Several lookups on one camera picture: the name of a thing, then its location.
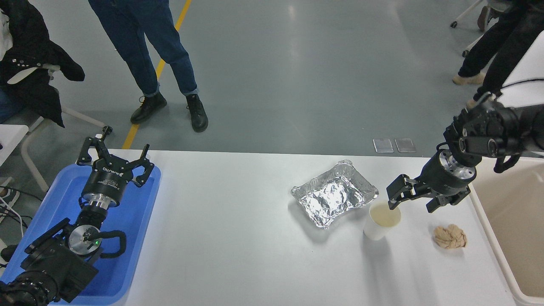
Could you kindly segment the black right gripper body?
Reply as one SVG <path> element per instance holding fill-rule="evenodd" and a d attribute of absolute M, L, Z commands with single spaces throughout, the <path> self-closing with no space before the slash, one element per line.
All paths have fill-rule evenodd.
<path fill-rule="evenodd" d="M 436 153 L 423 166 L 419 181 L 439 194 L 453 196 L 471 182 L 471 167 L 462 165 L 452 153 Z"/>

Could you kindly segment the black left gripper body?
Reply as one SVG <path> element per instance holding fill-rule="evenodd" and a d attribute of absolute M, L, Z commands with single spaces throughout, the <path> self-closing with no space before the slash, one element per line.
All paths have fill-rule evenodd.
<path fill-rule="evenodd" d="M 132 171 L 128 161 L 117 156 L 107 156 L 93 162 L 93 169 L 83 188 L 81 196 L 90 201 L 91 196 L 101 194 L 112 203 L 120 203 L 124 196 Z"/>

